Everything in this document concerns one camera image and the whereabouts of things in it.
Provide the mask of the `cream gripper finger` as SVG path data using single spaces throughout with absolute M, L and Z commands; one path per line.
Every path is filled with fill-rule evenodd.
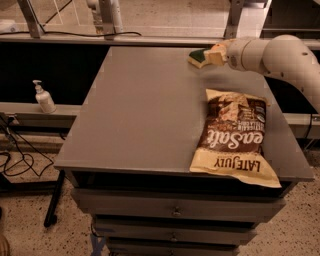
M 223 66 L 227 62 L 227 49 L 224 45 L 221 48 L 213 46 L 207 50 L 205 57 L 216 66 Z

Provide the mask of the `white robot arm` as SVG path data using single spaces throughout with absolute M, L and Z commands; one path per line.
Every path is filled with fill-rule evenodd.
M 299 38 L 281 35 L 265 39 L 229 39 L 204 51 L 209 64 L 252 71 L 285 81 L 298 89 L 320 112 L 320 64 Z

